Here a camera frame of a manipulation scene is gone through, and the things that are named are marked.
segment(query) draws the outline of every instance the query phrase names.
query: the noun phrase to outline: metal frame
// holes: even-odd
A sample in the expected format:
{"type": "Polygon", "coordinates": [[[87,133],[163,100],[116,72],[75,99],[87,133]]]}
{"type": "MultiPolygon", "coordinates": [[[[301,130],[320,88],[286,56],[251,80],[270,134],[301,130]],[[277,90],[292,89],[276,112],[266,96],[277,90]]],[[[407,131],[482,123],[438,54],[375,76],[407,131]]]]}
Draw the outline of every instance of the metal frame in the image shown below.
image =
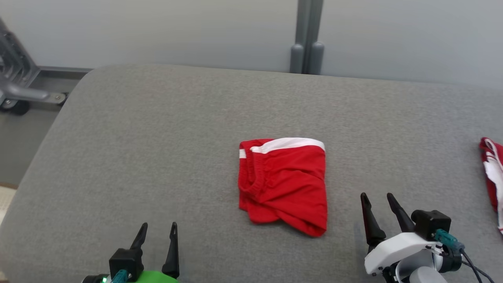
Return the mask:
{"type": "Polygon", "coordinates": [[[13,108],[18,100],[59,104],[65,101],[62,93],[28,89],[40,69],[35,65],[15,35],[0,19],[0,107],[13,108]]]}

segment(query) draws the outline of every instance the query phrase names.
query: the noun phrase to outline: beige carpet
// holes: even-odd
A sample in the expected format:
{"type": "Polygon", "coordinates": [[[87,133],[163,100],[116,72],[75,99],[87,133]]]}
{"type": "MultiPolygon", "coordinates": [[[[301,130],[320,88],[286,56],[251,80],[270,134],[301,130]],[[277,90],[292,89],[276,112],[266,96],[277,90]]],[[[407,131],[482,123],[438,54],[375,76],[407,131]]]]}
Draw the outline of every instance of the beige carpet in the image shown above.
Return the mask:
{"type": "MultiPolygon", "coordinates": [[[[2,221],[4,220],[5,213],[7,212],[7,208],[11,204],[11,201],[16,193],[17,186],[0,183],[0,225],[2,225],[2,221]]],[[[2,272],[2,267],[0,266],[0,283],[6,283],[7,278],[5,274],[2,272]]]]}

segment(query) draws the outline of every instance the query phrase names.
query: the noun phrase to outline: white robot part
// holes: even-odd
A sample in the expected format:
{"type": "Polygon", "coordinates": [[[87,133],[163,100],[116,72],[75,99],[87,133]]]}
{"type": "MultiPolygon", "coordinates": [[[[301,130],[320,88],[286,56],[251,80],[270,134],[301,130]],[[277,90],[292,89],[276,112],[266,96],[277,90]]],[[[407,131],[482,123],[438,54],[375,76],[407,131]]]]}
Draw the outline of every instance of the white robot part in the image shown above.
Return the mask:
{"type": "Polygon", "coordinates": [[[400,233],[381,242],[365,257],[365,270],[367,274],[380,272],[383,268],[426,249],[427,246],[434,248],[437,244],[441,245],[427,241],[414,232],[400,233]]]}
{"type": "Polygon", "coordinates": [[[438,248],[421,250],[399,261],[395,268],[397,283],[402,283],[403,278],[410,276],[415,270],[423,266],[439,271],[442,268],[443,257],[437,255],[435,249],[440,250],[438,248]]]}
{"type": "Polygon", "coordinates": [[[410,283],[447,283],[447,281],[433,268],[422,266],[412,272],[410,283]]]}

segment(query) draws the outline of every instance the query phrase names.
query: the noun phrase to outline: teal connector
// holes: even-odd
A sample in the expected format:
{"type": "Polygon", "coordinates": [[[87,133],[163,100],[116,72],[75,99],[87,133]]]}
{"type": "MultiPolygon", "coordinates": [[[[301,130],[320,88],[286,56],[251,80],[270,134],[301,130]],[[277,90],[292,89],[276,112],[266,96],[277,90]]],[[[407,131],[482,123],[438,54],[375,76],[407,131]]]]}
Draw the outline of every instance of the teal connector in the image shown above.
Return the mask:
{"type": "Polygon", "coordinates": [[[129,274],[126,270],[121,269],[117,272],[117,274],[115,274],[112,279],[112,283],[126,283],[127,279],[129,279],[129,274]]]}
{"type": "Polygon", "coordinates": [[[465,245],[459,242],[458,239],[456,239],[456,237],[452,236],[451,234],[442,229],[438,229],[435,232],[435,240],[441,242],[442,244],[448,246],[451,249],[460,250],[465,248],[465,245]]]}

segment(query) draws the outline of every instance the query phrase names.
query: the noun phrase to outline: gray upholstered surface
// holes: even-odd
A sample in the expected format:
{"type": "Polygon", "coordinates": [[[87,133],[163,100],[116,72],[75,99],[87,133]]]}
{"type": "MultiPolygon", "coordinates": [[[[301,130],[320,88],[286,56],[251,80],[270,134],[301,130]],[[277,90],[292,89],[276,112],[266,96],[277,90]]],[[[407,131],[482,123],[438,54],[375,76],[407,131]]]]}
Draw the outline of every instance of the gray upholstered surface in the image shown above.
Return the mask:
{"type": "MultiPolygon", "coordinates": [[[[0,229],[12,283],[80,282],[149,223],[159,270],[172,221],[186,283],[384,282],[364,272],[359,195],[389,236],[386,195],[438,209],[472,260],[503,277],[503,239],[478,141],[503,142],[503,94],[484,89],[171,65],[92,71],[75,88],[0,229]],[[303,136],[327,148],[328,230],[256,226],[237,208],[238,144],[303,136]]],[[[462,267],[451,282],[474,282],[462,267]]]]}

